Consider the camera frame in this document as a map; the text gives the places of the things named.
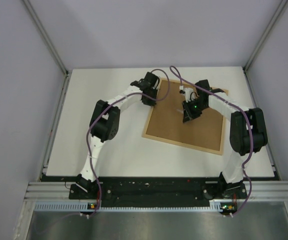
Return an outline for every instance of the white arm link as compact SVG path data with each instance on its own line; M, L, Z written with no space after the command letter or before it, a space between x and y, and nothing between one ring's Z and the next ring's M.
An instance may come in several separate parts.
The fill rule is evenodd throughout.
M131 93L142 93L142 91L136 86L129 86L122 94L108 100L107 102L110 105L110 104L116 102L117 100L120 100L121 98L125 97L126 95L131 94ZM129 106L140 101L141 99L142 99L141 94L135 94L135 95L126 97L124 100L115 104L114 107L118 107L120 109L120 113L122 113ZM96 136L92 136L90 138L90 150L92 152L92 164L93 164L93 168L94 168L95 172L97 172L96 165L98 162L98 158L100 156L101 149L104 146L104 144L105 144L105 142L101 142L101 139L96 137ZM84 167L80 173L84 179L91 180L92 182L95 181L95 176L94 176L92 169L91 169L90 153L89 152L87 153Z
M208 106L211 109L214 109L218 111L220 114L222 114L226 119L231 121L231 114L238 111L236 108L228 105L228 103L234 104L238 107L240 107L243 111L248 111L249 108L243 105L240 105L238 102L236 102L234 99L230 98L226 95L225 92L217 92L217 96L223 98L226 100L226 102L218 99L216 96L210 95L208 97Z
M243 180L243 164L242 156L232 150L229 160L223 170L223 177L227 183L238 183L239 181Z

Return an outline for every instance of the purple cable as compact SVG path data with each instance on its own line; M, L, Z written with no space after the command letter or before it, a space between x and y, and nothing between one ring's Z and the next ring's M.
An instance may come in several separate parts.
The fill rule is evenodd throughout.
M159 69L159 68L156 68L154 70L151 71L151 73L155 72L155 71L161 71L162 73L165 74L166 78L167 78L167 82L168 82L168 86L167 86L167 92L165 94L164 97L162 97L161 99L155 99L153 97L150 97L149 95L146 95L142 92L132 92L124 97L122 97L121 99L113 102L112 104L110 104L96 119L95 121L91 124L91 126L89 127L87 133L86 133L86 144L87 144L87 148L88 148L88 151L89 151L89 164L90 164L90 169L92 170L92 173L95 177L95 180L96 180L96 183L98 185L98 191L99 191L99 198L98 198L98 201L101 202L101 199L102 199L102 189L101 189L101 184L100 184L100 180L98 178L98 176L96 175L96 172L94 170L94 167L93 167L93 163L92 163L92 151L91 151L91 145L90 145L90 142L89 142L89 135L91 133L91 130L92 128L94 127L94 125L101 119L101 117L115 104L123 101L125 98L128 98L130 96L133 96L133 95L142 95L142 96L145 96L151 100L154 100L154 101L162 101L164 99L166 99L166 97L169 95L169 92L170 92L170 87L171 87L171 83L170 83L170 79L169 79L169 76L167 75L167 73L162 70L162 69ZM100 208L100 204L97 204L96 205L96 208L94 209L94 211L89 215L90 217L93 216ZM62 217L60 217L59 219L55 220L54 222L52 222L46 229L44 229L43 231L38 231L37 228L36 228L36 224L34 225L34 229L36 231L36 233L38 235L42 235L44 233L46 233L48 230L50 230L55 224L57 224L58 222L62 221L63 219L67 218L67 217L70 217L70 216L74 216L74 215L80 215L79 213L77 212L73 212L73 213L68 213Z
M249 200L250 196L251 196L251 193L252 193L252 181L250 179L250 177L246 174L245 172L245 165L251 160L251 157L252 157L252 154L253 154L253 150L254 150L254 143L253 143L253 134L252 134L252 129L251 129L251 124L250 124L250 121L248 119L248 116L246 115L246 113L237 105L233 104L233 103L230 103L230 102L227 102L224 98L214 94L213 92L211 91L208 91L200 86L196 86L195 84L185 80L184 78L182 78L179 70L175 67L175 66L170 66L169 67L169 70L177 77L179 78L179 80L182 82L185 82L191 86L194 86L195 88L209 94L209 95L212 95L212 96L215 96L216 98L222 100L223 102L227 103L228 105L232 106L233 108L239 110L243 117L245 118L245 121L246 121L246 125L247 125L247 128L248 128L248 133L249 133L249 139L250 139L250 148L249 148L249 155L247 157L247 159L242 163L242 170L243 170L243 173L245 175L245 177L247 178L247 180L249 181L249 191L248 191L248 194L247 194L247 197L245 199L245 201L242 203L242 205L239 207L239 209L234 213L232 214L232 217L235 216L237 213L239 213L243 208L244 206L246 205L247 201Z

